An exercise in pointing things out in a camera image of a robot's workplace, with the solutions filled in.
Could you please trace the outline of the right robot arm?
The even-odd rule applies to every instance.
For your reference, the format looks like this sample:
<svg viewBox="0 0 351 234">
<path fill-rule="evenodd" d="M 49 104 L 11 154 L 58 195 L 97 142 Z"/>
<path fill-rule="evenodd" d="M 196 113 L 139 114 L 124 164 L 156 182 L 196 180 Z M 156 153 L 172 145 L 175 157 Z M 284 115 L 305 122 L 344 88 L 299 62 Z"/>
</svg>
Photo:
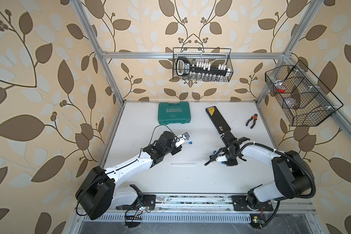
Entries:
<svg viewBox="0 0 351 234">
<path fill-rule="evenodd" d="M 245 144 L 247 137 L 237 139 L 231 132 L 223 133 L 221 139 L 225 146 L 214 154 L 215 161 L 236 166 L 238 159 L 252 158 L 273 170 L 273 181 L 247 192 L 243 205 L 248 209 L 257 211 L 271 200 L 310 199 L 316 194 L 312 173 L 297 152 L 282 152 L 256 142 Z"/>
</svg>

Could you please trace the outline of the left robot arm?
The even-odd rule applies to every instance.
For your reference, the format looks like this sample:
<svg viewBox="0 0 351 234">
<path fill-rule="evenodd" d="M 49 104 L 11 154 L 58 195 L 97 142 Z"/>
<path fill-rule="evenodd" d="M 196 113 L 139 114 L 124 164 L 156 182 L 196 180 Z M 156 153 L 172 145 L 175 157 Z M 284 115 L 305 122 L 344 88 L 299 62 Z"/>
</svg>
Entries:
<svg viewBox="0 0 351 234">
<path fill-rule="evenodd" d="M 111 206 L 119 210 L 144 210 L 154 205 L 134 184 L 121 185 L 133 176 L 161 163 L 166 155 L 175 155 L 189 139 L 189 134 L 176 136 L 165 131 L 159 139 L 142 148 L 139 154 L 119 165 L 106 169 L 94 167 L 76 192 L 77 205 L 91 220 L 101 217 Z"/>
</svg>

